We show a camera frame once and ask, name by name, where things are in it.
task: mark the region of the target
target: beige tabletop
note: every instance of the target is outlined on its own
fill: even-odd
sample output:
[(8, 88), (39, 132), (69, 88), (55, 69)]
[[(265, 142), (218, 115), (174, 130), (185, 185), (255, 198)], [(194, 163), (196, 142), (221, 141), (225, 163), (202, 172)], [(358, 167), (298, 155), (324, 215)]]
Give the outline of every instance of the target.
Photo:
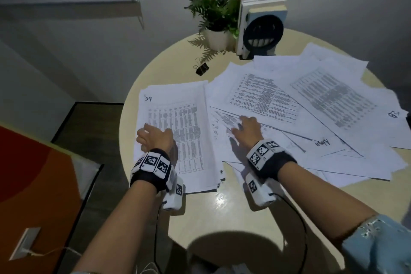
[[(194, 41), (197, 45), (193, 45), (193, 41), (189, 42), (195, 39), (198, 39), (198, 36), (192, 35), (160, 53), (141, 72), (128, 93), (120, 120), (120, 153), (128, 179), (133, 165), (138, 94), (141, 89), (152, 84), (176, 84), (205, 79), (210, 82), (226, 69), (229, 62), (240, 65), (249, 62), (239, 60), (232, 52), (215, 55), (209, 53), (211, 60), (207, 64), (210, 69), (200, 77), (195, 73), (193, 65), (196, 58), (202, 58), (207, 53), (201, 46), (201, 42)], [(325, 41), (290, 29), (284, 30), (276, 54), (299, 55), (310, 42), (345, 54)], [(372, 87), (383, 87), (383, 84), (368, 70), (365, 71), (362, 80)], [(411, 151), (395, 150), (408, 164), (411, 164)], [(301, 222), (296, 218), (295, 213), (277, 202), (270, 208), (261, 210), (253, 208), (252, 202), (247, 200), (237, 183), (232, 168), (224, 163), (224, 169), (226, 180), (217, 192), (190, 194), (185, 197), (184, 214), (170, 216), (168, 235), (182, 247), (189, 248), (219, 265), (225, 263), (221, 254), (227, 250), (230, 250), (233, 255), (230, 262), (241, 263), (243, 259), (237, 260), (236, 255), (242, 249), (254, 251), (265, 247), (264, 251), (269, 251), (265, 259), (269, 258), (272, 266), (276, 266), (275, 263), (278, 263), (280, 258), (286, 257), (295, 263), (294, 266), (290, 265), (291, 268), (298, 268), (303, 253), (304, 236)], [(410, 187), (411, 168), (408, 167), (394, 173), (391, 182), (370, 179), (344, 187), (343, 190), (378, 212), (400, 221), (410, 203)], [(307, 258), (307, 263), (310, 265), (307, 267), (311, 267), (312, 272), (323, 272), (324, 267), (328, 268), (327, 272), (343, 267), (341, 254), (303, 213), (302, 215), (311, 229), (308, 236)], [(260, 260), (257, 259), (262, 258), (261, 253), (258, 256), (251, 256), (252, 253), (247, 255), (250, 256), (249, 262), (260, 264)], [(258, 265), (254, 265), (256, 272), (259, 271), (257, 267)]]

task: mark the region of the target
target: wall outlet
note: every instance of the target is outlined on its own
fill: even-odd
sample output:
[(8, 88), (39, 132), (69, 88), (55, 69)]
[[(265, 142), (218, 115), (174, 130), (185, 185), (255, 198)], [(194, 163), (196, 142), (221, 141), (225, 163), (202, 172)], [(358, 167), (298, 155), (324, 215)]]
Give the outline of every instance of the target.
[(29, 250), (31, 248), (34, 240), (40, 232), (40, 229), (41, 228), (27, 228), (24, 230), (23, 235), (21, 236), (16, 248), (10, 256), (9, 261), (24, 258), (25, 256), (27, 256), (28, 253), (23, 251), (23, 249)]

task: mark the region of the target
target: black binder clip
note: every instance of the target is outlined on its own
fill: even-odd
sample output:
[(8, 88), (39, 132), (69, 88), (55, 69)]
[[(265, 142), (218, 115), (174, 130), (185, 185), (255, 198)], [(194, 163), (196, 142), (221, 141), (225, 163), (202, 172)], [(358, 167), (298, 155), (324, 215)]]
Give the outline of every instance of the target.
[(203, 76), (203, 74), (210, 69), (207, 63), (200, 65), (200, 58), (196, 58), (196, 65), (194, 65), (193, 68), (196, 69), (196, 74), (200, 76)]

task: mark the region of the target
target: white wall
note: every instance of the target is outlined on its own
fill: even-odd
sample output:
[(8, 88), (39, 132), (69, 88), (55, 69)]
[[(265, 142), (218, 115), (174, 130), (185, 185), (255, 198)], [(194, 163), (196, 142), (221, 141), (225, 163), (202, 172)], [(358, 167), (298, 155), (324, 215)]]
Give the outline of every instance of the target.
[(74, 99), (0, 41), (0, 122), (50, 141)]
[[(187, 4), (188, 0), (144, 0), (141, 9), (122, 4), (68, 6), (13, 10), (12, 15), (19, 18), (22, 33), (34, 36), (29, 43), (41, 44), (59, 61), (56, 69), (70, 73), (73, 84), (68, 86), (85, 90), (76, 100), (123, 102), (147, 63), (197, 31), (197, 21), (183, 9)], [(286, 27), (370, 60), (369, 68), (411, 110), (409, 0), (287, 0), (287, 7)], [(48, 75), (54, 82), (58, 77), (58, 72)]]

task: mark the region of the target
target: white flower pot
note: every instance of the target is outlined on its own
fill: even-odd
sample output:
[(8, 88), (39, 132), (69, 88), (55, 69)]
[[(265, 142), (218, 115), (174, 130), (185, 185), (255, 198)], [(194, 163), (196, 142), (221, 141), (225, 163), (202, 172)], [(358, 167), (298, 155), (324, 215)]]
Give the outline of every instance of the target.
[(228, 31), (211, 31), (206, 29), (204, 34), (207, 38), (208, 46), (214, 51), (224, 51), (230, 43), (231, 35)]

